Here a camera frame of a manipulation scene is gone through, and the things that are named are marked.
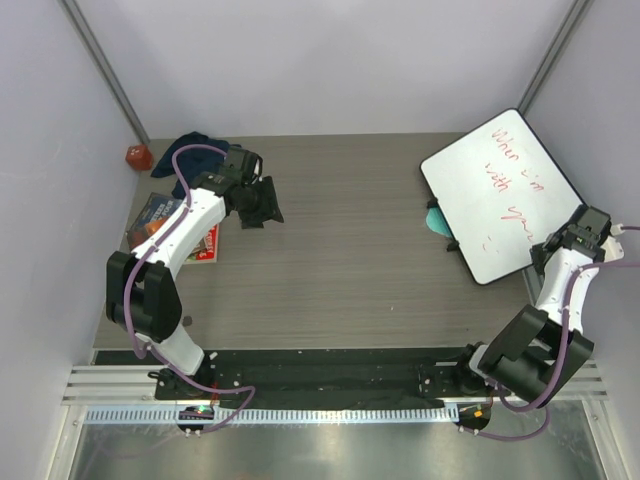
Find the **blue nineteen eighty-four book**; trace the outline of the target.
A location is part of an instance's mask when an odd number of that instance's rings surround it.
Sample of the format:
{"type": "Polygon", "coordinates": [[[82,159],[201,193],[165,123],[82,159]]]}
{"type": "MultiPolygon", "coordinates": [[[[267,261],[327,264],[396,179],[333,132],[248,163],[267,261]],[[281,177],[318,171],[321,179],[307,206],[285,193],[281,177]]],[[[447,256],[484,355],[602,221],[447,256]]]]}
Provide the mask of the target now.
{"type": "Polygon", "coordinates": [[[133,224],[136,222],[147,223],[162,217],[169,219],[181,205],[180,199],[160,193],[151,193],[133,224]]]}

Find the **dark blue t shirt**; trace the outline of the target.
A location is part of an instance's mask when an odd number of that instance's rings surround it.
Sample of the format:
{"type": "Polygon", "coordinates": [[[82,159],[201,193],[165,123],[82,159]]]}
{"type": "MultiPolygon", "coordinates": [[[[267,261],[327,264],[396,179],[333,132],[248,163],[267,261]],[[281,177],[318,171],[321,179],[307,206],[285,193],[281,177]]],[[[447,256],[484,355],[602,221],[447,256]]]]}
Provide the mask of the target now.
{"type": "Polygon", "coordinates": [[[190,184],[203,172],[216,173],[219,166],[224,163],[225,155],[231,144],[226,140],[210,138],[207,135],[191,132],[176,139],[165,151],[153,168],[152,178],[166,178],[175,175],[172,157],[173,154],[188,145],[208,145],[214,150],[193,148],[181,152],[177,158],[177,164],[184,180],[190,184]]]}

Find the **red paperback book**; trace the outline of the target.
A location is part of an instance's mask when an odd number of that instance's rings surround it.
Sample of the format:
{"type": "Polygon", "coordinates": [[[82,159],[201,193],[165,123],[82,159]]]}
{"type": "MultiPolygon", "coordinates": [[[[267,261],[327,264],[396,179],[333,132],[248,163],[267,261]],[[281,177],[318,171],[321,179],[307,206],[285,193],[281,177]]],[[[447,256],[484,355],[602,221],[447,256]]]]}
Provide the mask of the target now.
{"type": "Polygon", "coordinates": [[[186,264],[200,265],[216,263],[218,260],[219,226],[216,225],[199,242],[185,260],[186,264]]]}

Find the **dark orange cover book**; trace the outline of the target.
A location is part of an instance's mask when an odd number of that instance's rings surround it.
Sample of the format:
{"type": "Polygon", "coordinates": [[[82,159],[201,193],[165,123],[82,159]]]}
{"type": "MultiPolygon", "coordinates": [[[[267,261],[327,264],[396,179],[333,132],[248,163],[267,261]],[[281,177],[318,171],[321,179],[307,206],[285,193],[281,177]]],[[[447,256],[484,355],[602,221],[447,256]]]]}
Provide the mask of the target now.
{"type": "Polygon", "coordinates": [[[126,234],[126,240],[130,251],[133,251],[141,244],[151,238],[168,220],[162,217],[147,223],[134,223],[126,234]]]}

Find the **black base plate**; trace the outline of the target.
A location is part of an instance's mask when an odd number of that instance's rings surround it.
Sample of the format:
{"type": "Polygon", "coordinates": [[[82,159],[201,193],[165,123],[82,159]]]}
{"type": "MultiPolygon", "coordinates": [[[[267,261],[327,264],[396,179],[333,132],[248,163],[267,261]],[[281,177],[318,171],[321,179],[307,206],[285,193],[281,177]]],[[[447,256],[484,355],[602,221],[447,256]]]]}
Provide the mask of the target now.
{"type": "Polygon", "coordinates": [[[239,403],[232,389],[253,386],[254,408],[364,409],[403,401],[487,397],[491,386],[466,369],[468,347],[208,351],[197,389],[169,368],[149,373],[162,400],[239,403]]]}

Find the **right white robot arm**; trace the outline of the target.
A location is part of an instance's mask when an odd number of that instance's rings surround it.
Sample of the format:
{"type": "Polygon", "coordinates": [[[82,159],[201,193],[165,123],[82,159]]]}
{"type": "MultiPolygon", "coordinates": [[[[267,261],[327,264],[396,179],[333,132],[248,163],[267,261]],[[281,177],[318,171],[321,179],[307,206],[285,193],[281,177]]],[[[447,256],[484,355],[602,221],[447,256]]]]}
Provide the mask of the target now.
{"type": "Polygon", "coordinates": [[[537,409],[581,368],[594,349],[583,334],[582,307],[606,259],[611,227],[609,214],[580,205],[531,248],[543,278],[537,302],[524,306],[490,344],[469,348],[469,360],[451,371],[457,391],[472,395],[492,383],[527,402],[522,410],[537,409]]]}

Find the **aluminium rail frame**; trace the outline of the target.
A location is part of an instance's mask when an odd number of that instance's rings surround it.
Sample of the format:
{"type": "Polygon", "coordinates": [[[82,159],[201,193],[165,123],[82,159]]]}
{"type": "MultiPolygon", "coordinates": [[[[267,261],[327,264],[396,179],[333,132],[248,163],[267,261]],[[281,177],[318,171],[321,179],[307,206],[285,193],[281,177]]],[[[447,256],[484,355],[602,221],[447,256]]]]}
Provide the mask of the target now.
{"type": "Polygon", "coordinates": [[[451,362],[273,363],[234,356],[213,368],[214,383],[194,389],[160,365],[75,367],[66,405],[86,406],[86,423],[175,424],[190,432],[233,426],[486,423],[499,397],[480,383],[464,392],[451,362]]]}

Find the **white whiteboard with red writing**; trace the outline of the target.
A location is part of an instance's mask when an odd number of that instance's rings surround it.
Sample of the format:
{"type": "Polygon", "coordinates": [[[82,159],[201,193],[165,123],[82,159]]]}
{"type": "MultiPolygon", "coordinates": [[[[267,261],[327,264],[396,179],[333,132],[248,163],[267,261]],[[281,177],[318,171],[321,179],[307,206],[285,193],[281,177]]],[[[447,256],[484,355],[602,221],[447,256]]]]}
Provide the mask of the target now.
{"type": "Polygon", "coordinates": [[[528,267],[531,247],[583,202],[516,109],[431,155],[420,171],[479,285],[528,267]]]}

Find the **red cube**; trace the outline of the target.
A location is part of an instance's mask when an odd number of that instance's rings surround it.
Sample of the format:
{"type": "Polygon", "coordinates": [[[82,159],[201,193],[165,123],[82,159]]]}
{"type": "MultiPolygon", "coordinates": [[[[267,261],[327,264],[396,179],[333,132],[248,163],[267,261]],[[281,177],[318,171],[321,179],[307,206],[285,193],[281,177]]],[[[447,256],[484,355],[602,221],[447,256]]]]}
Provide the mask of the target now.
{"type": "Polygon", "coordinates": [[[153,166],[154,158],[147,145],[139,144],[127,149],[125,161],[135,171],[148,171],[153,166]]]}

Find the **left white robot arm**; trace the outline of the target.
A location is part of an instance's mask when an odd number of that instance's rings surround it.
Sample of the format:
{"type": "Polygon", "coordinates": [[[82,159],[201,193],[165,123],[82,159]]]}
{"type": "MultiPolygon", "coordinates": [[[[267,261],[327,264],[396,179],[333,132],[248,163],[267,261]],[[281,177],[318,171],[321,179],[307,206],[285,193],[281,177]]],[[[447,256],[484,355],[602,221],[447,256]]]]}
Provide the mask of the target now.
{"type": "Polygon", "coordinates": [[[179,374],[190,398],[205,397],[213,375],[205,353],[182,324],[175,280],[196,244],[231,213],[244,229],[283,222],[272,177],[263,159],[238,146],[222,151],[223,162],[194,180],[178,178],[185,197],[160,229],[129,253],[114,252],[106,265],[106,316],[129,335],[134,353],[153,352],[179,374]]]}

